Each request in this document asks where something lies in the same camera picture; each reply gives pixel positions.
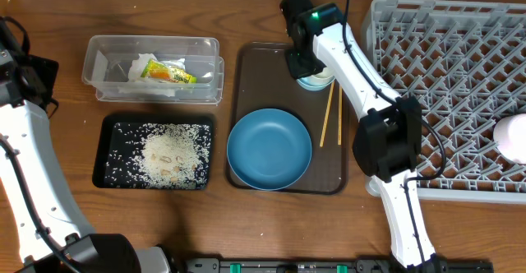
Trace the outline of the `white paper napkin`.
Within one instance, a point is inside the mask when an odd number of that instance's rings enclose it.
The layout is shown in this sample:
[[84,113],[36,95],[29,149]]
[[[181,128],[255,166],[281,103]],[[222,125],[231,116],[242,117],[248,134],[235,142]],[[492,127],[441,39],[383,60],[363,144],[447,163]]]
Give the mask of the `white paper napkin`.
[[131,67],[127,75],[128,81],[130,83],[138,83],[138,86],[132,86],[132,87],[120,86],[118,88],[119,93],[164,95],[167,97],[175,96],[175,91],[169,88],[144,86],[144,83],[162,84],[163,86],[165,84],[183,84],[183,83],[172,83],[172,82],[166,82],[166,81],[157,81],[152,78],[141,78],[141,73],[143,72],[146,64],[148,63],[150,59],[154,59],[159,62],[164,62],[164,61],[158,60],[157,57],[152,53],[140,53],[139,58],[131,62]]

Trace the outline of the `yellow green snack wrapper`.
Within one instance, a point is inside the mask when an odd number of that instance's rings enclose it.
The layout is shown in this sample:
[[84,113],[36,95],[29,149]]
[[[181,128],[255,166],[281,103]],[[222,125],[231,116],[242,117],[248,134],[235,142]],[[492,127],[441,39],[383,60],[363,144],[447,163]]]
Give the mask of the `yellow green snack wrapper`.
[[172,83],[196,83],[196,77],[186,72],[183,58],[181,60],[164,62],[150,59],[141,73],[141,78],[152,78],[157,81]]

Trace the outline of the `dark blue plate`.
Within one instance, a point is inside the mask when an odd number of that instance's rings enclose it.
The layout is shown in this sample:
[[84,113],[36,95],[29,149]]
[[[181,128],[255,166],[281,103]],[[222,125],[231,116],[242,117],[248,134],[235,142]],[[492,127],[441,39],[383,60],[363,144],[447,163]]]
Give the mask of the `dark blue plate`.
[[233,126],[227,159],[237,178],[249,187],[277,191],[296,183],[307,171],[312,142],[303,122],[281,109],[258,109]]

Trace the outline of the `pink bowl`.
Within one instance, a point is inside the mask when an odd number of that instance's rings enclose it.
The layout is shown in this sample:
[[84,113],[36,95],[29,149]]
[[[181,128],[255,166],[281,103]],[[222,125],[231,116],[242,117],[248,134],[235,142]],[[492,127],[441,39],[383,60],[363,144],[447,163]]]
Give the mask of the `pink bowl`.
[[501,119],[494,128],[493,140],[508,161],[525,164],[525,114]]

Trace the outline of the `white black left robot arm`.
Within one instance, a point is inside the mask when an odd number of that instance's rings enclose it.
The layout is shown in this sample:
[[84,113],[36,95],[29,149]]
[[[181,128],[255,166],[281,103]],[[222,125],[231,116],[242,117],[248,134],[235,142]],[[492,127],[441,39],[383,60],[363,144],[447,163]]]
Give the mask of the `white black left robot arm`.
[[58,63],[30,54],[1,19],[1,182],[14,215],[24,272],[175,272],[160,246],[136,250],[98,234],[81,212],[50,136]]

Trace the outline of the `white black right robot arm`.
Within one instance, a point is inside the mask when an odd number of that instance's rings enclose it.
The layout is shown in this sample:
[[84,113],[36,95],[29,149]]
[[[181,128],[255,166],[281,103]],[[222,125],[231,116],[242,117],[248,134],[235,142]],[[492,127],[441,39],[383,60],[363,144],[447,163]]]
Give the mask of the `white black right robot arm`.
[[402,97],[381,78],[353,37],[347,13],[335,4],[282,0],[279,7],[293,41],[286,57],[292,77],[329,71],[357,115],[353,155],[380,193],[394,271],[441,271],[417,194],[422,133],[433,131],[420,103],[413,96]]

